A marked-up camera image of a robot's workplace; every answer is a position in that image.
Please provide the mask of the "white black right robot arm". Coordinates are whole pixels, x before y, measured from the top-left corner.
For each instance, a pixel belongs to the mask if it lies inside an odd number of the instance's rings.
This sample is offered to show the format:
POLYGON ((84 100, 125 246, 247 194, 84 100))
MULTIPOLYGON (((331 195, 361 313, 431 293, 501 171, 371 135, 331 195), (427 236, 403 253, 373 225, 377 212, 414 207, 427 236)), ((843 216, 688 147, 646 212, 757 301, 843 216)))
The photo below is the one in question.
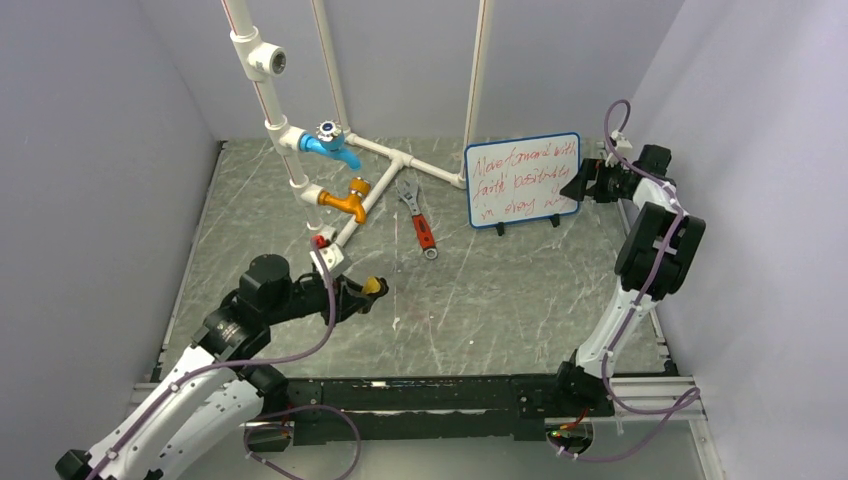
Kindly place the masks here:
POLYGON ((638 209, 616 258, 613 296, 589 338, 561 364, 551 388, 552 404, 564 415, 606 403, 620 350, 639 322, 681 288, 691 269, 707 223, 680 204, 667 175, 671 160, 670 149, 654 144, 628 165, 587 160, 560 190, 575 201, 629 200, 638 209))

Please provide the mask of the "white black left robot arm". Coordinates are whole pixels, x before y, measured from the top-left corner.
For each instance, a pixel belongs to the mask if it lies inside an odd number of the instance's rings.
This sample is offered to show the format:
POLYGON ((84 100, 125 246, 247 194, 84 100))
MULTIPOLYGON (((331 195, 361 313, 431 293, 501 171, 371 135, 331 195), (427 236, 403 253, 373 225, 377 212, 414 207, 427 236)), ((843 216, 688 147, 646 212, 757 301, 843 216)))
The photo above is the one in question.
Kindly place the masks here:
POLYGON ((288 379, 257 356, 272 326, 318 314, 332 328, 388 291, 383 278, 357 283, 330 275, 324 262, 292 278, 284 257, 255 257, 154 390, 101 441, 67 451, 58 477, 178 478, 238 425, 275 419, 289 405, 288 379))

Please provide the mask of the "blue framed whiteboard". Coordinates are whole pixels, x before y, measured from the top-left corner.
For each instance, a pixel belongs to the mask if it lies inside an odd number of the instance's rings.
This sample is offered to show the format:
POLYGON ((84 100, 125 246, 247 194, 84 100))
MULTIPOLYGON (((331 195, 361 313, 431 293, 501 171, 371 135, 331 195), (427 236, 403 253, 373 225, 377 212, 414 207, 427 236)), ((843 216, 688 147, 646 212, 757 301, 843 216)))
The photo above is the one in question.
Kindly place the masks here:
POLYGON ((580 203, 560 194, 581 166, 575 132, 496 140, 464 151, 469 223, 476 229, 568 216, 580 203))

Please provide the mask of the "yellow black whiteboard eraser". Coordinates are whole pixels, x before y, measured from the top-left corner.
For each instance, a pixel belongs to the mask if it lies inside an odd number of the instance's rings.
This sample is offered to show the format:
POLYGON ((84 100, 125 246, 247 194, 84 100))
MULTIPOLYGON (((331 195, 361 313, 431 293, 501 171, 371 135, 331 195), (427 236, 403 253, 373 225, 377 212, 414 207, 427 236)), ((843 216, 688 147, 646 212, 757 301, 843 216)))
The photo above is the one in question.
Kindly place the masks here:
POLYGON ((362 293, 368 296, 372 296, 375 298, 382 297, 386 295, 389 291, 389 286, 385 278, 382 277, 368 277, 367 280, 363 283, 362 293))

